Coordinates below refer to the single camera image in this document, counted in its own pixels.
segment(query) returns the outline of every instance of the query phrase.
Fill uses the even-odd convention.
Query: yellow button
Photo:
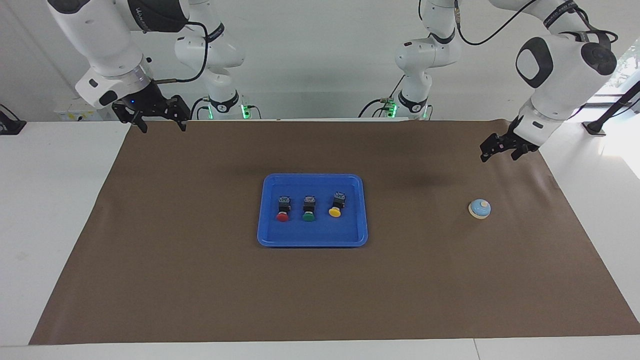
[[[340,212],[339,208],[331,208],[329,209],[329,215],[333,216],[334,218],[339,218],[342,213]]]

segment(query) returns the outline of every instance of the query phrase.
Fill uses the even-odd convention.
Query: black stand
[[[18,135],[24,126],[26,121],[9,119],[3,112],[0,111],[0,135]]]
[[[640,81],[629,89],[629,91],[620,97],[620,100],[613,104],[607,112],[605,112],[598,120],[594,122],[583,122],[582,126],[587,132],[593,136],[606,136],[607,134],[602,131],[602,126],[613,117],[620,109],[622,109],[631,99],[640,94]]]

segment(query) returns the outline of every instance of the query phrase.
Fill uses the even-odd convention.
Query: brown table mat
[[[31,344],[640,334],[543,158],[480,162],[503,120],[149,128],[129,131]],[[369,242],[260,246],[277,172],[360,175]]]

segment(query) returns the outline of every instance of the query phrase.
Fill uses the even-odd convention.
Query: black base
[[[26,121],[15,121],[15,123],[18,125],[18,127],[16,127],[13,130],[0,130],[0,135],[18,135],[22,129],[24,129],[24,126],[27,124]]]
[[[590,122],[583,122],[582,126],[584,127],[584,129],[586,129],[586,131],[593,136],[607,136],[607,133],[604,132],[604,130],[600,130],[600,131],[594,131],[592,129],[589,128],[589,125],[591,125]]]

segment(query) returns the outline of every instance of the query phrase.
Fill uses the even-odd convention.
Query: white table
[[[626,122],[612,123],[607,138],[565,124],[542,153],[640,318],[640,179],[627,165],[640,165],[640,152],[626,149],[640,131]],[[20,136],[0,138],[0,359],[640,358],[640,336],[27,347],[128,128],[32,122]]]

